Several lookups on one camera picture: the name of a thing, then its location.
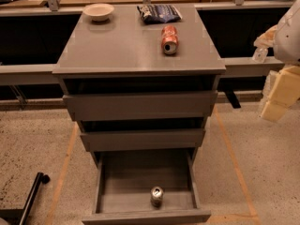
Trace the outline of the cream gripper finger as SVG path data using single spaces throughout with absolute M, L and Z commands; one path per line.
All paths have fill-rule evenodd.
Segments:
M 277 30 L 278 27 L 276 25 L 272 26 L 263 34 L 258 36 L 255 39 L 253 45 L 257 48 L 272 48 L 274 45 L 275 34 Z
M 300 67 L 285 66 L 276 75 L 275 83 L 263 106 L 261 118 L 276 122 L 300 98 Z

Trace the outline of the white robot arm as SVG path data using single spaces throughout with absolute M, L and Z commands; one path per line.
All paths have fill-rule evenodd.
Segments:
M 254 41 L 252 59 L 263 63 L 272 48 L 285 67 L 276 74 L 275 83 L 262 109 L 261 117 L 276 122 L 300 98 L 300 0 L 296 0 L 279 20 Z

